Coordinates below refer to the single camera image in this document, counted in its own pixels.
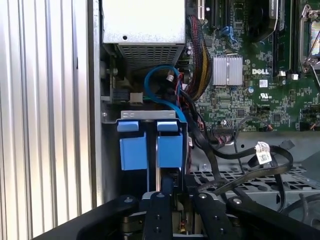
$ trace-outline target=metal frame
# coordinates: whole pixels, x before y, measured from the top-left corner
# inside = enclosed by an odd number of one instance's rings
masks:
[[[0,45],[0,239],[30,239],[93,207],[87,0],[0,1]]]

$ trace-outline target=dell logo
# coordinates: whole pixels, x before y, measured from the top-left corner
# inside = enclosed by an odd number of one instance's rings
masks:
[[[252,75],[269,75],[268,69],[252,69]]]

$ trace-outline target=ram slot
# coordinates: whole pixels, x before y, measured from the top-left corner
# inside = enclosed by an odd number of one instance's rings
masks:
[[[300,34],[304,34],[300,32],[300,16],[301,16],[301,0],[293,0],[292,1],[292,11],[291,11],[291,19],[292,19],[292,35],[293,41],[291,45],[291,54],[292,54],[292,62],[291,62],[291,72],[298,73],[299,72],[299,44],[300,44]]]

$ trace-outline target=circuit chip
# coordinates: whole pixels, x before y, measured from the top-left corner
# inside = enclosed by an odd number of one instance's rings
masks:
[[[238,109],[236,112],[236,116],[238,118],[243,118],[245,116],[245,110],[244,109]]]
[[[273,114],[273,122],[280,122],[281,121],[281,114],[275,113]]]

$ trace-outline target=blue plastic latch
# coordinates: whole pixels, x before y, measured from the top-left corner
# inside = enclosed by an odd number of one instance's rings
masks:
[[[183,136],[157,137],[157,165],[159,168],[181,168],[183,157]]]
[[[121,168],[127,170],[147,169],[146,133],[142,137],[120,139]]]
[[[139,122],[138,121],[120,121],[116,130],[119,133],[126,132],[137,132],[139,131]]]
[[[178,124],[176,121],[158,121],[156,128],[158,132],[178,132]]]

